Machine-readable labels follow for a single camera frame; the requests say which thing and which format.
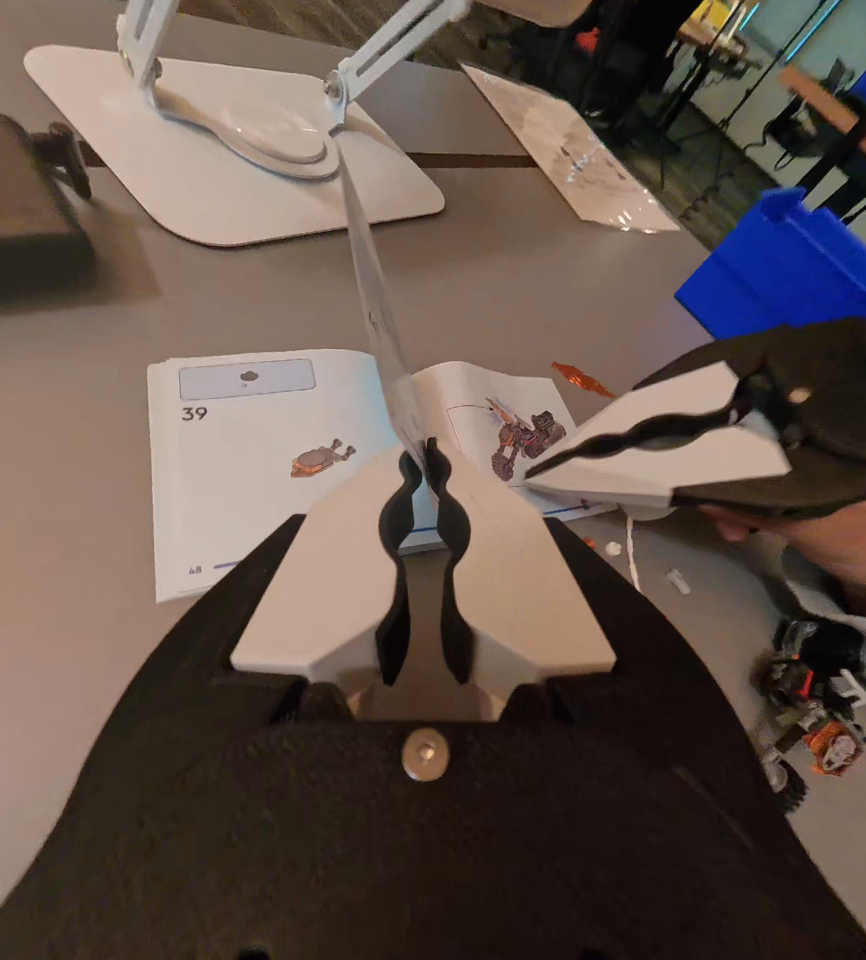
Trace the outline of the large blue plastic bin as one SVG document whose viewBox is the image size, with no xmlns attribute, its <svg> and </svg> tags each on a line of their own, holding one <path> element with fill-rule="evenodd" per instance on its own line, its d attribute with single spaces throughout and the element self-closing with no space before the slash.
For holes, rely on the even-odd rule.
<svg viewBox="0 0 866 960">
<path fill-rule="evenodd" d="M 765 191 L 679 288 L 677 302 L 714 338 L 866 319 L 866 243 L 805 195 Z"/>
</svg>

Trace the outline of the black flat case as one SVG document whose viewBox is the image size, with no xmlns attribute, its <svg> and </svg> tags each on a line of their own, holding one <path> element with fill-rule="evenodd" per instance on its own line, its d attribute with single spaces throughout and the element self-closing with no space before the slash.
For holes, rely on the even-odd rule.
<svg viewBox="0 0 866 960">
<path fill-rule="evenodd" d="M 53 126 L 32 137 L 0 114 L 0 294 L 78 281 L 96 255 L 55 173 L 90 199 L 71 132 Z"/>
</svg>

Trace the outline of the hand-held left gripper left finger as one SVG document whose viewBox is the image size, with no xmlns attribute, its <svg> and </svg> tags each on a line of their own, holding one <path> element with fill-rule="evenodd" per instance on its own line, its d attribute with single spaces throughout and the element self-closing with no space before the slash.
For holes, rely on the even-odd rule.
<svg viewBox="0 0 866 960">
<path fill-rule="evenodd" d="M 303 518 L 231 654 L 250 674 L 357 697 L 397 680 L 411 618 L 400 548 L 422 474 L 405 450 L 374 457 Z"/>
</svg>

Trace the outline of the lego instruction booklet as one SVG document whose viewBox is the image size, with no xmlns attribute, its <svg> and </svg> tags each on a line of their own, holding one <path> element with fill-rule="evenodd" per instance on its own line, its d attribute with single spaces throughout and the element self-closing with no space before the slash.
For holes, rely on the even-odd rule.
<svg viewBox="0 0 866 960">
<path fill-rule="evenodd" d="M 526 469 L 575 429 L 554 381 L 451 361 L 413 375 L 446 439 L 547 517 L 614 508 L 543 495 Z M 397 447 L 374 357 L 347 349 L 171 358 L 147 370 L 157 603 L 204 594 L 281 523 Z"/>
</svg>

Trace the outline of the orange skull lego piece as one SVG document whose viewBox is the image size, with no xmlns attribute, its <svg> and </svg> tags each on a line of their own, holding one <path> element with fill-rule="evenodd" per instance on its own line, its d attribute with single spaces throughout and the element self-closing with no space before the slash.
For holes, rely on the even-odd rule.
<svg viewBox="0 0 866 960">
<path fill-rule="evenodd" d="M 864 754 L 864 740 L 844 722 L 834 719 L 807 733 L 812 769 L 820 775 L 842 777 Z"/>
</svg>

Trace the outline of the black lego motorcycle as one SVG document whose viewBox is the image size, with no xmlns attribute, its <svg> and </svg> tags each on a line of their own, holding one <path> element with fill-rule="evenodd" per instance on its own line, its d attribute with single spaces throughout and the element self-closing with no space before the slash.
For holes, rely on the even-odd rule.
<svg viewBox="0 0 866 960">
<path fill-rule="evenodd" d="M 751 738 L 786 816 L 801 807 L 808 793 L 807 781 L 789 759 L 803 749 L 813 762 L 803 742 L 806 734 L 837 719 L 863 738 L 866 753 L 866 731 L 857 717 L 866 709 L 861 642 L 858 632 L 847 626 L 784 615 L 769 653 L 752 675 L 764 707 Z"/>
</svg>

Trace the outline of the white base stand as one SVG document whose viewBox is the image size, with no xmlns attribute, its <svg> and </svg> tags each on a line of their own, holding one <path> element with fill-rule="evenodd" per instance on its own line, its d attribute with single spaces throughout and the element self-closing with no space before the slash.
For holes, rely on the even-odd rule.
<svg viewBox="0 0 866 960">
<path fill-rule="evenodd" d="M 407 2 L 326 78 L 162 58 L 177 5 L 128 2 L 116 52 L 50 44 L 23 58 L 164 229 L 216 248 L 343 230 L 345 177 L 370 224 L 443 210 L 439 187 L 355 101 L 470 2 Z"/>
</svg>

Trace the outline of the long wooden desk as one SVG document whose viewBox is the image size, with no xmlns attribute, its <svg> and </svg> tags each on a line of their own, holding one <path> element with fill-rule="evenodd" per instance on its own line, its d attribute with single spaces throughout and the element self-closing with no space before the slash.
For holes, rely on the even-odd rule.
<svg viewBox="0 0 866 960">
<path fill-rule="evenodd" d="M 829 172 L 841 166 L 849 155 L 857 150 L 866 155 L 866 110 L 860 115 L 856 114 L 797 67 L 783 68 L 779 79 L 787 91 L 813 107 L 840 134 L 840 138 L 799 180 L 797 186 L 809 193 L 821 184 Z"/>
</svg>

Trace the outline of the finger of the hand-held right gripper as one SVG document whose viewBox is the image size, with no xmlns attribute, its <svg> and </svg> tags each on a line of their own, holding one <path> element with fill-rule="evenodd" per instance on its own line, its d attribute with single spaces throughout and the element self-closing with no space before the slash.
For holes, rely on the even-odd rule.
<svg viewBox="0 0 866 960">
<path fill-rule="evenodd" d="M 551 448 L 551 459 L 666 450 L 742 419 L 740 378 L 724 362 L 632 390 Z"/>
<path fill-rule="evenodd" d="M 791 469 L 775 431 L 762 415 L 752 414 L 668 449 L 578 457 L 525 484 L 552 500 L 583 501 L 594 513 L 627 510 L 636 519 L 660 519 L 674 510 L 678 489 L 781 477 Z"/>
</svg>

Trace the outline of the slim orange lego flame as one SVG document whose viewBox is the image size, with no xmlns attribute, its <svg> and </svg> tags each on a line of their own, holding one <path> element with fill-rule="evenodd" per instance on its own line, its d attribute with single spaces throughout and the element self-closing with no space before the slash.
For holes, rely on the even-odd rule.
<svg viewBox="0 0 866 960">
<path fill-rule="evenodd" d="M 551 367 L 569 383 L 583 389 L 584 391 L 595 393 L 600 397 L 604 397 L 609 400 L 614 400 L 617 397 L 616 393 L 614 393 L 612 390 L 609 390 L 603 383 L 594 378 L 592 375 L 587 374 L 577 366 L 553 362 Z"/>
</svg>

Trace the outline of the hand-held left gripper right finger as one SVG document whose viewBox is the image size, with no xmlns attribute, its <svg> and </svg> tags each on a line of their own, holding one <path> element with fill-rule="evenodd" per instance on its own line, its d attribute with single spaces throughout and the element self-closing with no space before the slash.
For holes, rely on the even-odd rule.
<svg viewBox="0 0 866 960">
<path fill-rule="evenodd" d="M 498 720 L 524 685 L 612 671 L 617 655 L 554 538 L 570 530 L 445 440 L 427 440 L 426 466 L 448 552 L 442 652 L 483 718 Z"/>
</svg>

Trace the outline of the person's right hand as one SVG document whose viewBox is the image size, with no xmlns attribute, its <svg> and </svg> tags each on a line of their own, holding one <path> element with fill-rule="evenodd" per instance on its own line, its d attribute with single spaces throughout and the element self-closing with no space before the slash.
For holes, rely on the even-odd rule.
<svg viewBox="0 0 866 960">
<path fill-rule="evenodd" d="M 730 542 L 739 543 L 754 532 L 785 539 L 839 582 L 852 614 L 866 617 L 866 501 L 823 517 L 800 520 L 762 517 L 713 505 L 701 510 Z"/>
</svg>

